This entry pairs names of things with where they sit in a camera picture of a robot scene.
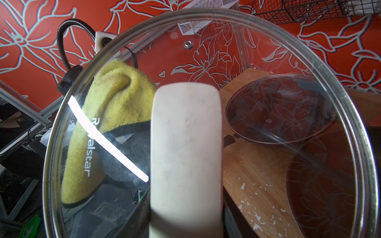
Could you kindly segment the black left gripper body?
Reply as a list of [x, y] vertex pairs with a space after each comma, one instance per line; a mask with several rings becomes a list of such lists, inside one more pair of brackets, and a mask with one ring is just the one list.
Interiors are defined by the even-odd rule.
[[67, 94], [67, 92], [69, 91], [72, 84], [77, 79], [82, 70], [83, 67], [81, 65], [76, 65], [66, 72], [61, 82], [57, 84], [57, 89], [62, 95]]

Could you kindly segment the yellow microfiber cloth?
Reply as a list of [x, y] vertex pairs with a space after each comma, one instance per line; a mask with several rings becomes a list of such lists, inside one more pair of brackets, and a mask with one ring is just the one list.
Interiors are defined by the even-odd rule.
[[[140, 70], [114, 59], [95, 75], [83, 112], [101, 133], [151, 119], [156, 85]], [[61, 201], [76, 204], [90, 196], [105, 178], [95, 141], [76, 123], [65, 163]]]

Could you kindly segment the glass lid with beige handle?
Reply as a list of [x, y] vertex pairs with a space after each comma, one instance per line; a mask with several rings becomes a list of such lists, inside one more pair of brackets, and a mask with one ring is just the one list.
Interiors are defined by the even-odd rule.
[[[50, 238], [378, 238], [381, 97], [361, 89], [261, 18], [187, 9], [148, 19], [108, 43], [64, 95], [44, 170]], [[83, 112], [98, 71], [122, 60], [156, 85], [151, 119], [101, 133]], [[336, 120], [299, 143], [248, 141], [226, 119], [243, 86], [276, 74], [317, 79]], [[95, 141], [104, 180], [61, 201], [76, 123]], [[236, 142], [224, 147], [224, 137]]]

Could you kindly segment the glass pot lid black knob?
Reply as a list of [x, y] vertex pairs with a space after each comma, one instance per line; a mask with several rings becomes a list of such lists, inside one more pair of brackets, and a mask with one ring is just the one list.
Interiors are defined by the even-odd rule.
[[337, 118], [322, 84], [299, 74], [276, 74], [246, 84], [229, 99], [225, 115], [234, 133], [269, 145], [305, 141]]

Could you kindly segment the black frying pan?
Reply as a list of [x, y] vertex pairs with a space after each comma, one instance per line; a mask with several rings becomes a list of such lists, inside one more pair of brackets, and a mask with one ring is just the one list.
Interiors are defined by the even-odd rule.
[[236, 137], [234, 135], [227, 135], [224, 137], [224, 147], [227, 147], [236, 142]]

